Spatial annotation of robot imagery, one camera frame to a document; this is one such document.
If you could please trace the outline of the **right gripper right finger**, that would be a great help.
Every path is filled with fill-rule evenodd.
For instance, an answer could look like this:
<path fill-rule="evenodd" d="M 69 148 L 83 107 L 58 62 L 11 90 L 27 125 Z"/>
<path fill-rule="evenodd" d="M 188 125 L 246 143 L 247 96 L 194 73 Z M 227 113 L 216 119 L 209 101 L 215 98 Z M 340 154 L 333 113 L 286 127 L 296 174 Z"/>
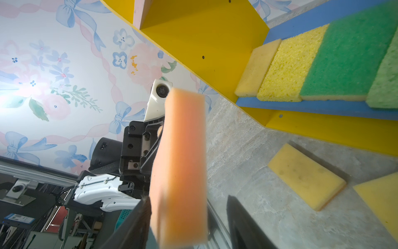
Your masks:
<path fill-rule="evenodd" d="M 228 196 L 227 216 L 233 249 L 277 249 L 234 196 Z"/>

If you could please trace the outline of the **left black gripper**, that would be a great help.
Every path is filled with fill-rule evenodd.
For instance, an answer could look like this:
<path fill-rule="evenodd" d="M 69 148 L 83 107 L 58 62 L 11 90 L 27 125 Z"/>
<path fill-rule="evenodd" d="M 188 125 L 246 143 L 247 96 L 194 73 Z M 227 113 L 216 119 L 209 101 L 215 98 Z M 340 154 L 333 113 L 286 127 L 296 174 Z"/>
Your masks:
<path fill-rule="evenodd" d="M 164 125 L 163 119 L 132 121 L 125 128 L 119 172 L 125 181 L 150 183 Z"/>

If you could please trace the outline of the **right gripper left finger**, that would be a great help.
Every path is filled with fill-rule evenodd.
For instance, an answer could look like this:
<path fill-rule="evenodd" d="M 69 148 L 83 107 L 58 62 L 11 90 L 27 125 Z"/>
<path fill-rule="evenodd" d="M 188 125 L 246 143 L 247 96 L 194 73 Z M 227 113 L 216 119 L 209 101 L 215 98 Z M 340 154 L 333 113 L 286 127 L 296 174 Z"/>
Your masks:
<path fill-rule="evenodd" d="M 145 249 L 151 214 L 150 198 L 145 197 L 100 249 Z"/>

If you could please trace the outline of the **orange pink sponge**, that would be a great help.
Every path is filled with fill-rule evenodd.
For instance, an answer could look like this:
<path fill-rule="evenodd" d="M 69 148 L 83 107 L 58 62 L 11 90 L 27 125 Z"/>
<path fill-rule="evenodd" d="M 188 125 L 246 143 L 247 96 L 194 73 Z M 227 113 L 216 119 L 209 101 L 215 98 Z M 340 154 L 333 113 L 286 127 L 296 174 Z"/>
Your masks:
<path fill-rule="evenodd" d="M 159 248 L 182 249 L 207 242 L 206 170 L 204 96 L 173 88 L 165 101 L 149 191 L 150 226 Z"/>

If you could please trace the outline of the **bright yellow sponge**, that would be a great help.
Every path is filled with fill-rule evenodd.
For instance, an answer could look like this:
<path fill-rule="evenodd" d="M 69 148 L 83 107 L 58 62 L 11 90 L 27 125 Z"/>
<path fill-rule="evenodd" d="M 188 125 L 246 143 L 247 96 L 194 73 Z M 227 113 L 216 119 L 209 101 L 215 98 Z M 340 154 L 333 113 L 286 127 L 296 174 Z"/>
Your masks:
<path fill-rule="evenodd" d="M 300 102 L 300 91 L 328 25 L 284 39 L 257 93 L 264 102 Z"/>

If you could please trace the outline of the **dark green sponge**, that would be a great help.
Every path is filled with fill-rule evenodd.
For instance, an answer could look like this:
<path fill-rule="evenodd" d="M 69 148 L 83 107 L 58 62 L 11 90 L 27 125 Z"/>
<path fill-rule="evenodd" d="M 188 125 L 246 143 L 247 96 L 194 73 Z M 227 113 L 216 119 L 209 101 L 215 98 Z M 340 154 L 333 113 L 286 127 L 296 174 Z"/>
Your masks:
<path fill-rule="evenodd" d="M 365 101 L 397 27 L 397 1 L 330 23 L 300 97 Z"/>

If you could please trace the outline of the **light green sponge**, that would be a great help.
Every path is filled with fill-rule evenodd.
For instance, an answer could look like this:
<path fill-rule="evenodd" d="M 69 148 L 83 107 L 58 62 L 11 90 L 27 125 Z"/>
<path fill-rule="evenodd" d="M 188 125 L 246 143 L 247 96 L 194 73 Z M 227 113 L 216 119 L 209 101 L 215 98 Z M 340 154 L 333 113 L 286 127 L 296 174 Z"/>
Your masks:
<path fill-rule="evenodd" d="M 366 103 L 375 109 L 398 108 L 398 31 L 380 64 Z"/>

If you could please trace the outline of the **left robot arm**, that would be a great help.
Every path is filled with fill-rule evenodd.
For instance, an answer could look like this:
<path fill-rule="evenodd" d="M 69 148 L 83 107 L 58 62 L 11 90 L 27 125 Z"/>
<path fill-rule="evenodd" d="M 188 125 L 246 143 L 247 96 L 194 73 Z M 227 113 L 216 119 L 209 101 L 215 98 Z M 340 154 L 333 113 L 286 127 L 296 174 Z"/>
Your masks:
<path fill-rule="evenodd" d="M 132 210 L 149 195 L 152 166 L 162 138 L 164 117 L 132 121 L 123 140 L 101 138 L 89 170 L 83 171 L 64 202 L 86 216 Z"/>

